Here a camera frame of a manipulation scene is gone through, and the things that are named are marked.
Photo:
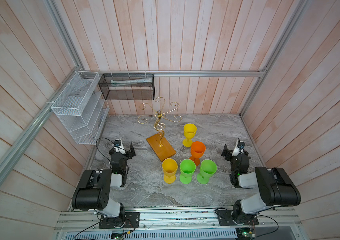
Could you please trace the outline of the green wine glass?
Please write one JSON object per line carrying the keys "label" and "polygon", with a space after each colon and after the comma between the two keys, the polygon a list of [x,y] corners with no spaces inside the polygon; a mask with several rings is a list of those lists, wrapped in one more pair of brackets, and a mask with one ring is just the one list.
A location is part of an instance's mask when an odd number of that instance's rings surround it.
{"label": "green wine glass", "polygon": [[207,184],[210,178],[217,172],[217,165],[212,160],[203,160],[200,164],[200,172],[197,175],[197,181],[200,184]]}
{"label": "green wine glass", "polygon": [[180,181],[183,184],[189,184],[192,181],[192,176],[196,170],[196,164],[190,159],[185,159],[180,164]]}

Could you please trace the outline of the orange wine glass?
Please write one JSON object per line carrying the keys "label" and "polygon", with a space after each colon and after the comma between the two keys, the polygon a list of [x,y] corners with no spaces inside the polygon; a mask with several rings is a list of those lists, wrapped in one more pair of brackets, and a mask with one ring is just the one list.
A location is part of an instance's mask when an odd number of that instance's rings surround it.
{"label": "orange wine glass", "polygon": [[200,164],[200,158],[204,155],[206,151],[206,146],[202,142],[193,142],[191,145],[191,157],[190,160],[192,160],[196,166]]}

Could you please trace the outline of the amber yellow wine glass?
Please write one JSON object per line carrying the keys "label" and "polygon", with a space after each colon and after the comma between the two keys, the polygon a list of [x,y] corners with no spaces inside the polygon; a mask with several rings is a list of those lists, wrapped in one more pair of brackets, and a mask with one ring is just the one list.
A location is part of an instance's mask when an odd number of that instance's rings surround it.
{"label": "amber yellow wine glass", "polygon": [[162,169],[164,172],[164,181],[167,184],[172,184],[176,180],[176,172],[178,170],[178,164],[174,159],[168,158],[162,162]]}

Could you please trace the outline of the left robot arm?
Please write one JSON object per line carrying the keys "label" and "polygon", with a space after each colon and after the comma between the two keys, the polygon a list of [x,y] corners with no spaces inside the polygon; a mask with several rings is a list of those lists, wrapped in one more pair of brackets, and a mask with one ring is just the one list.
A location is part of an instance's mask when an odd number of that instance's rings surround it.
{"label": "left robot arm", "polygon": [[122,203],[110,197],[110,188],[124,187],[127,181],[129,167],[128,160],[136,153],[133,145],[124,147],[121,139],[114,140],[114,147],[109,151],[111,155],[108,170],[85,170],[74,191],[72,208],[81,211],[95,211],[105,218],[125,219]]}

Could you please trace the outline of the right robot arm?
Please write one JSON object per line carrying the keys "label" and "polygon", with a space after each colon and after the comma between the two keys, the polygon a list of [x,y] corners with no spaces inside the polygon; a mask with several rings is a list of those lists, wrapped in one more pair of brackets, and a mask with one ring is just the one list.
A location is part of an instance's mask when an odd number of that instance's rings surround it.
{"label": "right robot arm", "polygon": [[301,195],[283,168],[255,167],[249,172],[249,153],[238,141],[234,150],[224,146],[222,157],[231,164],[230,180],[235,188],[258,189],[255,195],[236,201],[232,217],[237,224],[252,220],[258,213],[276,208],[298,206]]}

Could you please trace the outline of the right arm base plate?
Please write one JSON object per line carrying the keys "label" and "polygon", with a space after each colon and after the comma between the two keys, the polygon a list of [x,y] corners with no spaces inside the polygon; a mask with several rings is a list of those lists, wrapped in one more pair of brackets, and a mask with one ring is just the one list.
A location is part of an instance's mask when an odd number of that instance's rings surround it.
{"label": "right arm base plate", "polygon": [[240,210],[215,209],[220,226],[259,225],[256,215],[247,215]]}

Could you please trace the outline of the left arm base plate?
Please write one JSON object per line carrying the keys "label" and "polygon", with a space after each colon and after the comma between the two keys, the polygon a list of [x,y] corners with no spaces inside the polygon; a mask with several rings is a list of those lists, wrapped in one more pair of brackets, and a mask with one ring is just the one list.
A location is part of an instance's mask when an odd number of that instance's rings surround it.
{"label": "left arm base plate", "polygon": [[99,229],[122,229],[131,228],[136,229],[139,227],[140,213],[139,212],[127,212],[122,213],[118,217],[101,217],[99,223]]}

